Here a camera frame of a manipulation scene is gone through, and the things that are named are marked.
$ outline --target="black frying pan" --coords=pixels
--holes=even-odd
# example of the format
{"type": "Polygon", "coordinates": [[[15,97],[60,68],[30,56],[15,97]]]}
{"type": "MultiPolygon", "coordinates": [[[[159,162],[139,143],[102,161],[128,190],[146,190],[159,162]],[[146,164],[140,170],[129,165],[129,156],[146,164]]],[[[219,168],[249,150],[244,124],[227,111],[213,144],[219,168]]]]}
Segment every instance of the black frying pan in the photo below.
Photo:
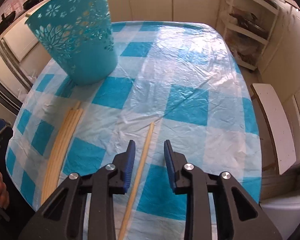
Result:
{"type": "Polygon", "coordinates": [[[245,19],[244,17],[242,17],[239,14],[231,13],[230,15],[232,17],[237,18],[239,27],[250,31],[250,32],[254,33],[255,35],[258,35],[259,37],[264,38],[265,40],[268,39],[269,33],[266,30],[262,29],[258,25],[255,25],[254,23],[248,21],[247,19],[245,19]]]}
{"type": "Polygon", "coordinates": [[[7,17],[4,17],[4,13],[1,15],[2,21],[0,22],[0,35],[4,32],[6,28],[13,23],[14,18],[16,17],[16,11],[8,14],[7,17]]]}
{"type": "Polygon", "coordinates": [[[23,8],[25,10],[29,10],[30,8],[32,8],[33,6],[35,6],[36,4],[38,4],[41,1],[42,0],[26,0],[25,3],[23,4],[23,8]]]}

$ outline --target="silver bolt head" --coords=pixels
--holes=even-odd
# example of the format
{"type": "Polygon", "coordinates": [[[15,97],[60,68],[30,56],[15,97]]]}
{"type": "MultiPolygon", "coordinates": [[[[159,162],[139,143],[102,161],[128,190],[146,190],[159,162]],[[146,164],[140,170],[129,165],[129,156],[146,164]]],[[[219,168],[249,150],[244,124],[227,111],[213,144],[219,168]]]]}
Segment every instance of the silver bolt head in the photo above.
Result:
{"type": "Polygon", "coordinates": [[[69,179],[77,179],[79,177],[79,174],[76,172],[73,172],[69,175],[69,179]]]}
{"type": "Polygon", "coordinates": [[[112,163],[109,163],[106,165],[106,170],[113,171],[115,169],[115,165],[112,163]]]}
{"type": "Polygon", "coordinates": [[[184,168],[187,170],[187,171],[192,171],[194,169],[194,165],[191,164],[191,163],[186,163],[184,165],[184,168]]]}
{"type": "Polygon", "coordinates": [[[224,179],[230,179],[231,174],[227,171],[224,171],[223,173],[221,173],[221,177],[223,177],[224,179]]]}

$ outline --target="chopstick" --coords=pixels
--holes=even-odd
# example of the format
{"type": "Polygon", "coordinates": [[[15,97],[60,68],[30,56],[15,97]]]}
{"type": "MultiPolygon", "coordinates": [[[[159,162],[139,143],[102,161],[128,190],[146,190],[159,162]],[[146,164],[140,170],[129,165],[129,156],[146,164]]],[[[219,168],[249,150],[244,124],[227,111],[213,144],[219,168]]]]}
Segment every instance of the chopstick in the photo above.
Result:
{"type": "Polygon", "coordinates": [[[129,196],[127,208],[126,208],[126,211],[124,213],[124,217],[123,217],[123,220],[122,220],[122,223],[121,223],[121,228],[120,228],[118,240],[123,240],[123,238],[126,234],[127,225],[128,225],[128,222],[129,222],[132,206],[133,206],[133,203],[134,203],[134,199],[136,198],[136,195],[137,195],[139,183],[140,183],[140,180],[141,180],[141,175],[142,175],[143,168],[145,166],[146,159],[147,159],[147,156],[148,156],[148,151],[149,151],[149,146],[150,146],[150,142],[151,142],[153,129],[154,129],[154,123],[152,122],[150,124],[150,128],[148,130],[148,134],[147,134],[147,137],[146,137],[146,140],[145,140],[145,144],[143,145],[143,150],[142,150],[142,154],[141,154],[139,167],[138,167],[138,170],[137,170],[136,178],[135,178],[134,183],[133,183],[133,188],[132,188],[130,196],[129,196]]]}

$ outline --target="table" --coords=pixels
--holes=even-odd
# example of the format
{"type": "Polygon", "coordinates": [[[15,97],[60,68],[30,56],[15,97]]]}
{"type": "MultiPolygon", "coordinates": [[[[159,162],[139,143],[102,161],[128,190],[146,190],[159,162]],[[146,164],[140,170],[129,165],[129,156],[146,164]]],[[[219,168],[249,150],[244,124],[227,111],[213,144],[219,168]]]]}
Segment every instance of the table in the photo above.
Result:
{"type": "MultiPolygon", "coordinates": [[[[248,89],[222,37],[205,24],[121,22],[112,28],[119,63],[104,81],[76,86],[52,59],[23,103],[6,161],[27,202],[39,208],[52,145],[67,109],[78,100],[85,112],[59,182],[71,172],[86,175],[111,163],[130,139],[136,142],[134,178],[149,124],[155,122],[128,239],[172,240],[183,234],[186,196],[170,189],[166,139],[205,172],[232,173],[258,201],[258,127],[248,89]]],[[[116,230],[129,192],[114,196],[116,230]]],[[[215,223],[214,208],[211,216],[215,223]]]]}

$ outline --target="white bench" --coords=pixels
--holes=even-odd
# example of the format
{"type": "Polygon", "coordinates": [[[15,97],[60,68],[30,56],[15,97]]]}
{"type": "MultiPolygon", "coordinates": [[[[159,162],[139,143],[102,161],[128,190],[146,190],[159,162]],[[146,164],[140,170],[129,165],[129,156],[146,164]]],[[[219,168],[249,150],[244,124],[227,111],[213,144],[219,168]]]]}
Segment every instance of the white bench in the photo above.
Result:
{"type": "Polygon", "coordinates": [[[262,170],[275,167],[279,174],[283,174],[296,162],[293,137],[286,114],[271,85],[253,83],[251,89],[253,91],[251,99],[258,101],[274,150],[275,162],[264,167],[262,170]]]}

